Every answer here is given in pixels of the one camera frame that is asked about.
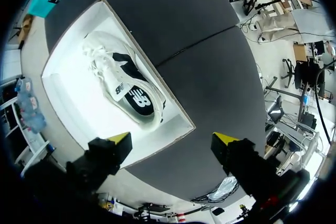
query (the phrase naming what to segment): white sneaker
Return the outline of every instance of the white sneaker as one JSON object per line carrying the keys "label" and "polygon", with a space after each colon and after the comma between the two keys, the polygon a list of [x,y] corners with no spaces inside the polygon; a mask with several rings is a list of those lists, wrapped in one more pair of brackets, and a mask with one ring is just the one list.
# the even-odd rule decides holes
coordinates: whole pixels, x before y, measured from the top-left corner
{"label": "white sneaker", "polygon": [[138,70],[134,50],[109,33],[93,31],[84,39],[83,51],[104,96],[143,130],[156,130],[163,120],[165,97]]}

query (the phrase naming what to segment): cardboard box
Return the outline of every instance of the cardboard box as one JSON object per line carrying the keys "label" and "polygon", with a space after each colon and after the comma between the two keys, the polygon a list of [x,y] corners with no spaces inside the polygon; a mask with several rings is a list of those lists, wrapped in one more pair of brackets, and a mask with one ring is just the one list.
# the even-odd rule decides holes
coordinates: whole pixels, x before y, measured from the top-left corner
{"label": "cardboard box", "polygon": [[295,59],[298,61],[307,61],[307,53],[304,45],[293,45]]}
{"label": "cardboard box", "polygon": [[[83,39],[93,30],[109,32],[131,46],[137,56],[138,69],[164,94],[163,122],[154,132],[142,131],[103,96],[81,49]],[[97,136],[107,138],[131,132],[133,150],[121,167],[154,155],[195,129],[172,91],[106,0],[93,3],[65,31],[50,54],[42,81],[59,119],[83,149],[88,149],[88,142]]]}

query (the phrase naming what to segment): shoe insole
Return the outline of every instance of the shoe insole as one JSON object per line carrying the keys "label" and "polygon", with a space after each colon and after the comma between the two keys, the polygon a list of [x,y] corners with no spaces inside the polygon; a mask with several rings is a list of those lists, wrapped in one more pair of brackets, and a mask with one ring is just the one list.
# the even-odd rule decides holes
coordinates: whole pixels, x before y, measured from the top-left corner
{"label": "shoe insole", "polygon": [[153,103],[148,94],[137,86],[133,86],[125,95],[125,98],[140,115],[151,115],[154,113]]}

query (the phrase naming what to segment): water bottle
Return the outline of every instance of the water bottle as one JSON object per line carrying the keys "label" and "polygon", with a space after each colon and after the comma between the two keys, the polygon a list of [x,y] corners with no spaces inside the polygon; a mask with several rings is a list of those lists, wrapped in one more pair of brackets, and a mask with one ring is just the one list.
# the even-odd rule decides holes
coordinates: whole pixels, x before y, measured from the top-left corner
{"label": "water bottle", "polygon": [[306,107],[309,104],[309,97],[310,97],[310,88],[307,89],[306,93],[303,96],[303,106]]}

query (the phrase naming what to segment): new balance logo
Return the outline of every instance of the new balance logo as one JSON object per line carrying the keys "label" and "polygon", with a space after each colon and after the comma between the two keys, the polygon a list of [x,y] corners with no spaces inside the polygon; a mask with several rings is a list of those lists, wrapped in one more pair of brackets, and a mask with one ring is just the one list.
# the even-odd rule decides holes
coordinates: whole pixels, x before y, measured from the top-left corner
{"label": "new balance logo", "polygon": [[120,84],[115,90],[117,94],[120,94],[120,92],[124,90],[124,83]]}
{"label": "new balance logo", "polygon": [[141,89],[131,90],[128,92],[128,94],[133,96],[133,100],[141,108],[151,105],[151,101],[143,94]]}

